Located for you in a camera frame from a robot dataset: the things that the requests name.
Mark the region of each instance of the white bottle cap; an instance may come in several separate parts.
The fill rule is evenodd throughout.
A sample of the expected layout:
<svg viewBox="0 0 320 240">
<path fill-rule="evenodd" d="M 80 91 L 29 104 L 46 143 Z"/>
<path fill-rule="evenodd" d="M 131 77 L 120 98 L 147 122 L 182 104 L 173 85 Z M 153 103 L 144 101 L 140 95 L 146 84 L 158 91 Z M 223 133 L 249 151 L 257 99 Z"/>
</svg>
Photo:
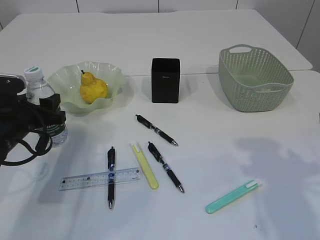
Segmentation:
<svg viewBox="0 0 320 240">
<path fill-rule="evenodd" d="M 42 79 L 44 77 L 44 74 L 42 73 L 42 70 L 38 66 L 32 66 L 24 70 L 24 76 L 25 80 L 28 82 L 32 82 L 35 80 Z"/>
</svg>

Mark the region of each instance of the yellow highlighter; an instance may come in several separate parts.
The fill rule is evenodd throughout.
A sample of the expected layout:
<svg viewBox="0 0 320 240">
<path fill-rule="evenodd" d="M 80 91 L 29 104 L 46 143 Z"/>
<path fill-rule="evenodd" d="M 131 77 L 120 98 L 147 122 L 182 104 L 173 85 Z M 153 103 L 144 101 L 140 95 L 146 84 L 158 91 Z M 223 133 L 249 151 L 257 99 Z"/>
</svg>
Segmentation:
<svg viewBox="0 0 320 240">
<path fill-rule="evenodd" d="M 154 175 L 154 173 L 151 170 L 151 167 L 149 166 L 149 163 L 147 159 L 145 158 L 144 153 L 142 152 L 141 147 L 137 143 L 131 143 L 132 151 L 136 156 L 136 159 L 138 160 L 140 167 L 146 177 L 146 180 L 148 181 L 150 188 L 157 189 L 159 187 L 159 183 L 157 182 L 157 179 Z"/>
</svg>

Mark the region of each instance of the pen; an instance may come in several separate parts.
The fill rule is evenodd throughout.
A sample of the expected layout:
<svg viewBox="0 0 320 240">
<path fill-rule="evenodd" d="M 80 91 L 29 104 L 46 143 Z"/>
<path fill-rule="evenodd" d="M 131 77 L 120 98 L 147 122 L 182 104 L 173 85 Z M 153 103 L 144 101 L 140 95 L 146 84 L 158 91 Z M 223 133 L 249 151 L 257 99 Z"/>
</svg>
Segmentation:
<svg viewBox="0 0 320 240">
<path fill-rule="evenodd" d="M 108 151 L 108 169 L 114 171 L 116 167 L 116 151 L 114 147 Z M 115 174 L 109 173 L 108 175 L 108 203 L 109 208 L 112 209 L 115 201 Z"/>
<path fill-rule="evenodd" d="M 145 125 L 148 129 L 152 129 L 155 131 L 156 134 L 160 135 L 162 138 L 164 138 L 165 140 L 167 140 L 169 143 L 171 143 L 174 146 L 178 146 L 178 143 L 171 138 L 170 136 L 168 136 L 167 134 L 165 134 L 162 130 L 160 130 L 159 128 L 157 128 L 155 125 L 153 125 L 151 122 L 149 122 L 147 119 L 145 119 L 143 116 L 141 115 L 137 115 L 136 114 L 136 119 L 138 120 L 139 123 Z"/>
<path fill-rule="evenodd" d="M 185 190 L 182 187 L 181 182 L 178 180 L 178 178 L 176 177 L 176 175 L 174 174 L 174 172 L 171 170 L 171 168 L 169 167 L 169 165 L 167 163 L 165 163 L 164 158 L 161 156 L 161 154 L 159 153 L 159 151 L 156 149 L 156 146 L 152 143 L 149 142 L 149 146 L 148 149 L 150 151 L 150 153 L 152 153 L 152 155 L 154 156 L 154 158 L 162 164 L 163 169 L 166 171 L 166 173 L 168 174 L 169 178 L 172 180 L 172 182 L 174 183 L 174 185 L 180 189 L 180 191 L 184 194 Z"/>
</svg>

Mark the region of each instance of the highlighter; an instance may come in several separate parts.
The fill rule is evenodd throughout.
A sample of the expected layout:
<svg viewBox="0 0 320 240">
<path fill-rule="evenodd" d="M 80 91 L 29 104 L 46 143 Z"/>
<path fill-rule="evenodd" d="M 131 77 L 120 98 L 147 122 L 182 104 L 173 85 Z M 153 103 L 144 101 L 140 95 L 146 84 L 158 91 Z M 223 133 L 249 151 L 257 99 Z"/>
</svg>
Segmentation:
<svg viewBox="0 0 320 240">
<path fill-rule="evenodd" d="M 260 179 L 255 179 L 248 181 L 244 185 L 238 187 L 237 189 L 229 192 L 227 195 L 224 195 L 217 199 L 216 201 L 210 203 L 205 207 L 205 211 L 207 214 L 213 214 L 216 211 L 222 209 L 228 204 L 234 202 L 235 200 L 241 198 L 247 193 L 255 190 L 257 187 L 261 186 L 263 183 Z"/>
<path fill-rule="evenodd" d="M 142 152 L 141 147 L 139 146 L 139 144 L 135 144 L 135 143 L 131 143 L 131 148 L 132 151 L 136 157 L 136 159 L 139 162 L 139 165 L 146 177 L 146 180 L 149 183 L 150 188 L 152 189 L 157 189 L 159 187 L 159 184 L 157 182 L 157 179 L 154 175 L 154 173 L 152 172 L 152 169 L 147 161 L 147 159 L 145 158 L 144 153 Z"/>
</svg>

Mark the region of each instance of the plastic basket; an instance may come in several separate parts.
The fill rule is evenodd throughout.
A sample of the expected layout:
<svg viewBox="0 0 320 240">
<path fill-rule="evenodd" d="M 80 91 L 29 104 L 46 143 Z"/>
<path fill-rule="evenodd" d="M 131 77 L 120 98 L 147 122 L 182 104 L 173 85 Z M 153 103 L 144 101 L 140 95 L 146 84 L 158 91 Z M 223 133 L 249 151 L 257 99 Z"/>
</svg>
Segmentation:
<svg viewBox="0 0 320 240">
<path fill-rule="evenodd" d="M 239 47 L 250 51 L 231 52 Z M 226 97 L 241 112 L 275 109 L 294 84 L 291 73 L 269 51 L 245 44 L 220 52 L 219 79 Z"/>
</svg>

